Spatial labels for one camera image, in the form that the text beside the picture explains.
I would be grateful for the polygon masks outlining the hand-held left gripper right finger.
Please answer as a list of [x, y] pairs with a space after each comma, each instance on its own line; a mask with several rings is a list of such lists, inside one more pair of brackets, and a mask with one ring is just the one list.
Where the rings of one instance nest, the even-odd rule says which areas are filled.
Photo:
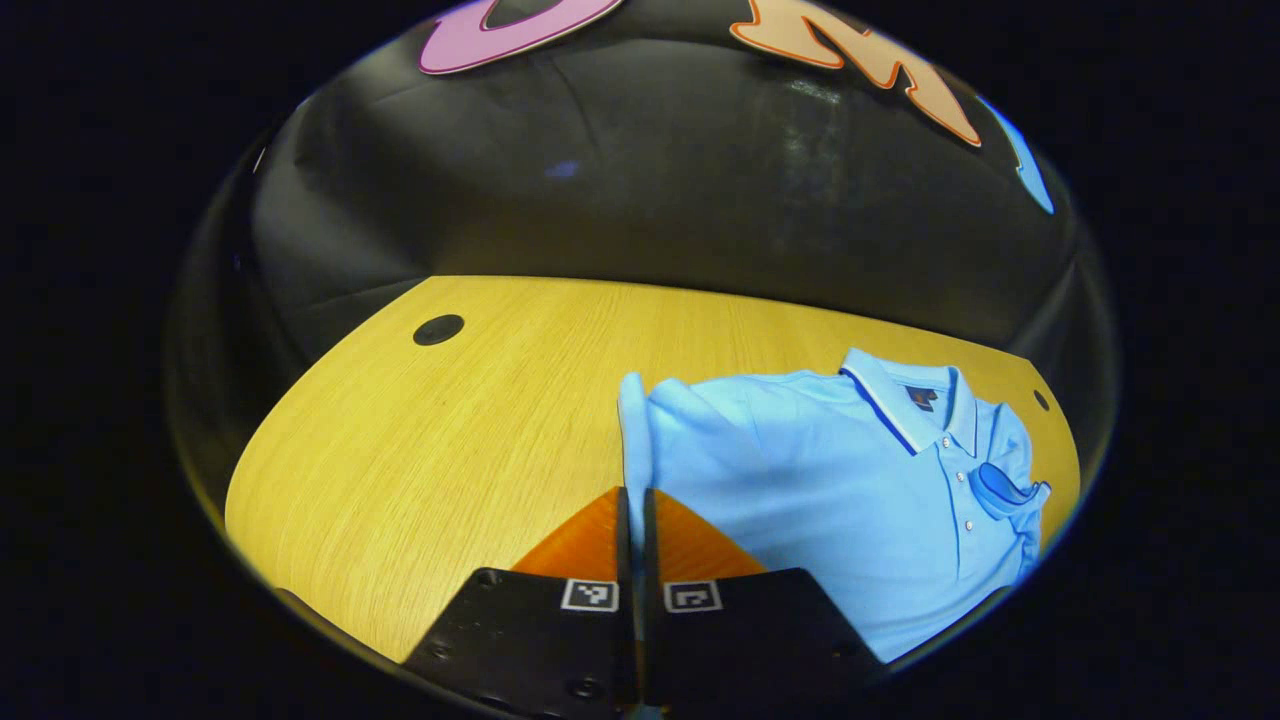
[[643, 701], [664, 714], [841, 714], [888, 669], [803, 568], [759, 571], [714, 527], [644, 498]]

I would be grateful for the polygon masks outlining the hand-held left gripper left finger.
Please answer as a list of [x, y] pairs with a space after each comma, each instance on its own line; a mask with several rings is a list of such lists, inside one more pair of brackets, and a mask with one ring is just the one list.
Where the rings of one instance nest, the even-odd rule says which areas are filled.
[[475, 569], [404, 669], [509, 717], [622, 717], [637, 703], [627, 492], [608, 489], [513, 568]]

